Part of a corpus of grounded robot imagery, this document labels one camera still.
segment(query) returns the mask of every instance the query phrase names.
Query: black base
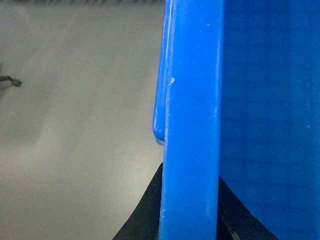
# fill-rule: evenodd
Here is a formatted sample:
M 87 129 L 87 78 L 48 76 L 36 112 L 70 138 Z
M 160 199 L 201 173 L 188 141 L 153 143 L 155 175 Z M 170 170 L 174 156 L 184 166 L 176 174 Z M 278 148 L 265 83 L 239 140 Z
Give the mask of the black base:
M 161 164 L 132 215 L 113 240 L 157 240 L 160 218 Z M 217 240 L 277 240 L 219 177 Z

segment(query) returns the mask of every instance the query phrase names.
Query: blue plastic post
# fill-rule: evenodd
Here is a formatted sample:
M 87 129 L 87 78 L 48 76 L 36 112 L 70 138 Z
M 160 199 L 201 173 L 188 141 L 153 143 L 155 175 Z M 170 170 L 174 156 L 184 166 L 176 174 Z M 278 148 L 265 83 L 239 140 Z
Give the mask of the blue plastic post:
M 224 1 L 167 0 L 165 8 L 154 113 L 164 124 L 159 239 L 215 240 Z

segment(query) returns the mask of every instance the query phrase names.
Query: gray background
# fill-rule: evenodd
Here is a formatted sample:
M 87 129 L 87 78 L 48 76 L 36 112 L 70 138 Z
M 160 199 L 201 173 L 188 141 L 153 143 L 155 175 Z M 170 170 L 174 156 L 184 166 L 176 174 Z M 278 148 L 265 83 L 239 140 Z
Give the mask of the gray background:
M 163 159 L 163 5 L 0 4 L 0 239 L 110 240 Z

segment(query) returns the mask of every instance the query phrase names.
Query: blue grid surface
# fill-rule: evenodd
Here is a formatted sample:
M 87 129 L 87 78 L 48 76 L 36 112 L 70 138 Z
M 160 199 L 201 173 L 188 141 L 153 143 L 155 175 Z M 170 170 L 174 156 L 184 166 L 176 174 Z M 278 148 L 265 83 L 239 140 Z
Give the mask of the blue grid surface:
M 320 1 L 225 0 L 220 175 L 280 240 L 320 239 Z

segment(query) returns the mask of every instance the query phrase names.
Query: blue plastic object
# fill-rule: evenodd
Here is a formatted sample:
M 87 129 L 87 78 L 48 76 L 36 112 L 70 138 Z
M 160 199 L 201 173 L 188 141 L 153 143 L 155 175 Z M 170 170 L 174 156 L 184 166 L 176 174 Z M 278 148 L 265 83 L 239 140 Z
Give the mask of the blue plastic object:
M 215 240 L 223 0 L 167 0 L 153 130 L 164 141 L 160 240 Z
M 224 16 L 220 175 L 280 240 L 319 240 L 320 1 Z

